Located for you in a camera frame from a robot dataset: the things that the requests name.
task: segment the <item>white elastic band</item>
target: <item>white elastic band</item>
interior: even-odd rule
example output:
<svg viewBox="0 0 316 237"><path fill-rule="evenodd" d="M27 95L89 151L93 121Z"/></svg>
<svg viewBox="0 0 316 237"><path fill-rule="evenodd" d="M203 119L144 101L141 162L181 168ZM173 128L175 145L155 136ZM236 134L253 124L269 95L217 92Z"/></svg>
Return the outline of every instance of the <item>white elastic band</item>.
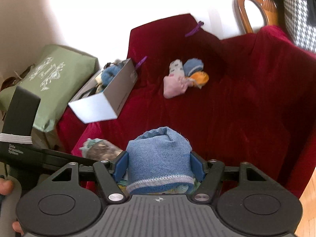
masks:
<svg viewBox="0 0 316 237"><path fill-rule="evenodd" d="M202 69L203 69L203 66L202 66L202 65L197 65L197 66L195 66L193 69L191 69L191 70L189 71L188 76L191 76L191 73L192 73L194 70L198 69L198 68L202 68Z"/></svg>
<svg viewBox="0 0 316 237"><path fill-rule="evenodd" d="M14 73L16 74L16 76L17 76L20 80L23 80L23 78L21 78L20 75L19 75L16 71L14 71Z"/></svg>
<svg viewBox="0 0 316 237"><path fill-rule="evenodd" d="M149 187L149 186L159 186L170 183L190 183L194 184L194 179L188 175L170 175L157 178L151 178L146 180L139 180L135 183L126 186L128 192L132 192L135 189Z"/></svg>
<svg viewBox="0 0 316 237"><path fill-rule="evenodd" d="M0 141L21 143L21 144L33 144L31 136L4 134L4 133L0 133Z"/></svg>

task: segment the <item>blue knitted toy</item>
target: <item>blue knitted toy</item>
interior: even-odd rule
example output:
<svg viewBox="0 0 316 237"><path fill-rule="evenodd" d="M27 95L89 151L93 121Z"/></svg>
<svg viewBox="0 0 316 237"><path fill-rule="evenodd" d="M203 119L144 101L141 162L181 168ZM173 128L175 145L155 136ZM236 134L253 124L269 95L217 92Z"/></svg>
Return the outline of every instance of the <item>blue knitted toy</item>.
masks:
<svg viewBox="0 0 316 237"><path fill-rule="evenodd" d="M187 60L183 65L184 74L186 77L193 75L193 73L203 70L203 62L199 59L193 58Z"/></svg>
<svg viewBox="0 0 316 237"><path fill-rule="evenodd" d="M169 127L150 130L129 141L128 185L131 194L164 192L187 185L194 188L189 142Z"/></svg>
<svg viewBox="0 0 316 237"><path fill-rule="evenodd" d="M113 78L119 73L122 67L123 63L119 63L118 65L112 64L111 66L104 69L101 73L102 85L107 87Z"/></svg>

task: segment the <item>white cardboard box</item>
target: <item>white cardboard box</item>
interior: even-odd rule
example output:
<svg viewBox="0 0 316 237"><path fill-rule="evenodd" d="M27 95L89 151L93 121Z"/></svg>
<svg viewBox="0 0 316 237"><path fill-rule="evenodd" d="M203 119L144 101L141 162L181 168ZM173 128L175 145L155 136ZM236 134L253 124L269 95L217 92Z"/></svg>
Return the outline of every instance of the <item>white cardboard box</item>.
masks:
<svg viewBox="0 0 316 237"><path fill-rule="evenodd" d="M137 81L137 73L131 59L123 61L125 65L101 93L86 98L78 98L87 90L95 87L97 72L68 103L76 116L84 123L116 119Z"/></svg>

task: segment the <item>human hand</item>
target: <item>human hand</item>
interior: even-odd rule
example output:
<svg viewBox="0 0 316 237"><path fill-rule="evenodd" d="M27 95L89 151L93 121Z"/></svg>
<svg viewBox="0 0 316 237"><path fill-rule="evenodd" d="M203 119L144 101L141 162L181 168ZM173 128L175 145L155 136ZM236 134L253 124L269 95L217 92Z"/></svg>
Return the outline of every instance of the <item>human hand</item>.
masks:
<svg viewBox="0 0 316 237"><path fill-rule="evenodd" d="M12 181L7 181L7 180L0 178L0 194L2 194L2 195L10 194L13 191L13 187L14 186L13 186ZM24 234L22 229L21 229L21 225L18 221L13 222L12 228L17 233L20 233L21 235Z"/></svg>

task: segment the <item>green storage bag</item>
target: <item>green storage bag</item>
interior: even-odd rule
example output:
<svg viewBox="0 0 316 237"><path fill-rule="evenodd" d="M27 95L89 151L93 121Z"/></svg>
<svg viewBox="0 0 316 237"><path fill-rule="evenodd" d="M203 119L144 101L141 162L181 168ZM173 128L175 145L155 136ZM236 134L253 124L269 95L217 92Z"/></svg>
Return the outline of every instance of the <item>green storage bag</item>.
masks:
<svg viewBox="0 0 316 237"><path fill-rule="evenodd" d="M34 125L50 132L68 102L94 73L96 58L50 44L43 48L36 66L18 83L41 98ZM0 92L0 109L7 111L16 86Z"/></svg>

